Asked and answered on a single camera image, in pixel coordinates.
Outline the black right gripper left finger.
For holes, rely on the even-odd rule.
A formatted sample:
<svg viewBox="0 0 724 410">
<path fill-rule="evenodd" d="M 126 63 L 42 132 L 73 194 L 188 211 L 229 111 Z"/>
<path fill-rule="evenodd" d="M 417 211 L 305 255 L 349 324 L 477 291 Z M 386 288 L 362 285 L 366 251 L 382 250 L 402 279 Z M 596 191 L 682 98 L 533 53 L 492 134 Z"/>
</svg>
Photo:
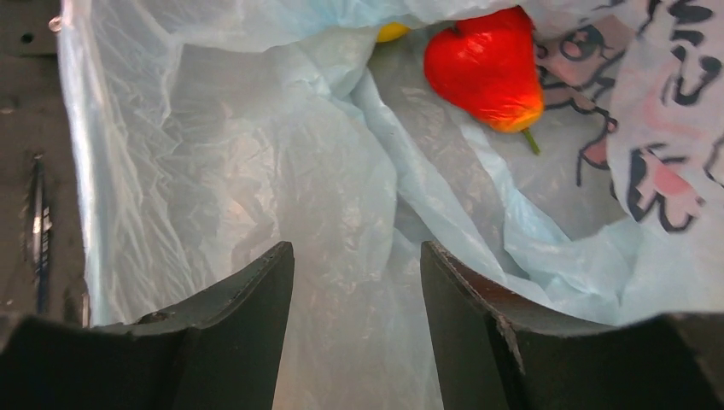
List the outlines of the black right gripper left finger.
<svg viewBox="0 0 724 410">
<path fill-rule="evenodd" d="M 1 317 L 4 409 L 269 409 L 294 282 L 291 243 L 137 322 Z"/>
</svg>

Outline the light blue plastic bag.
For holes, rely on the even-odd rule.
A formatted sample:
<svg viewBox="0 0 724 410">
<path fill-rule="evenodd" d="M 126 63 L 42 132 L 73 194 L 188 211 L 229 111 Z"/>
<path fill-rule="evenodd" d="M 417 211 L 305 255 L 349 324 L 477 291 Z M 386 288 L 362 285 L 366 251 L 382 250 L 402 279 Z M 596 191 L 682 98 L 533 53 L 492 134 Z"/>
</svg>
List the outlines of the light blue plastic bag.
<svg viewBox="0 0 724 410">
<path fill-rule="evenodd" d="M 505 1 L 66 1 L 93 325 L 293 244 L 276 409 L 439 409 L 421 245 L 607 325 L 723 309 L 723 4 L 525 1 L 533 155 L 423 52 Z M 381 26 L 411 28 L 378 44 Z"/>
</svg>

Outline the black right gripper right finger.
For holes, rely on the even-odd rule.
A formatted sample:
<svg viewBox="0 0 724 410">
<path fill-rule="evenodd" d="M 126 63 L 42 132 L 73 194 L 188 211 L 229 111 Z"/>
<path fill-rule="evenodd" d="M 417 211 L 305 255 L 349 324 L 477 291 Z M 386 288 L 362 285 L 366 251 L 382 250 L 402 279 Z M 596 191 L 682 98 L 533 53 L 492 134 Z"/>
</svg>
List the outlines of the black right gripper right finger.
<svg viewBox="0 0 724 410">
<path fill-rule="evenodd" d="M 626 326 L 578 319 L 421 247 L 423 299 L 446 409 L 720 409 L 723 317 Z"/>
</svg>

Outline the red fake wax apple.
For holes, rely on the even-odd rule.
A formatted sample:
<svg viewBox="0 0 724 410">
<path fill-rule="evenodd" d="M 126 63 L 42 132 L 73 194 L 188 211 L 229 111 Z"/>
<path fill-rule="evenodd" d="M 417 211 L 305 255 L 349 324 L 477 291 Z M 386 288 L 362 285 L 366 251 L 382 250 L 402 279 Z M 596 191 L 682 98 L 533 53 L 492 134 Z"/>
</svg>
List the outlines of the red fake wax apple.
<svg viewBox="0 0 724 410">
<path fill-rule="evenodd" d="M 423 74 L 442 99 L 496 132 L 530 131 L 545 109 L 535 63 L 534 24 L 522 7 L 458 20 L 428 42 Z"/>
</svg>

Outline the yellow fake pear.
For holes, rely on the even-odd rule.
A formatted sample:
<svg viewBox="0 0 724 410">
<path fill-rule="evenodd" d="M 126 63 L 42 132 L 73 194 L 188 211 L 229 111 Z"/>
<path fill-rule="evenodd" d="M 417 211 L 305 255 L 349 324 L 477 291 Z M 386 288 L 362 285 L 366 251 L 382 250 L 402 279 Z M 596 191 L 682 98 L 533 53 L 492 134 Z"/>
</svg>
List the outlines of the yellow fake pear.
<svg viewBox="0 0 724 410">
<path fill-rule="evenodd" d="M 388 23 L 379 28 L 376 42 L 378 44 L 383 44 L 395 41 L 396 39 L 405 36 L 410 30 L 410 27 L 399 22 Z"/>
</svg>

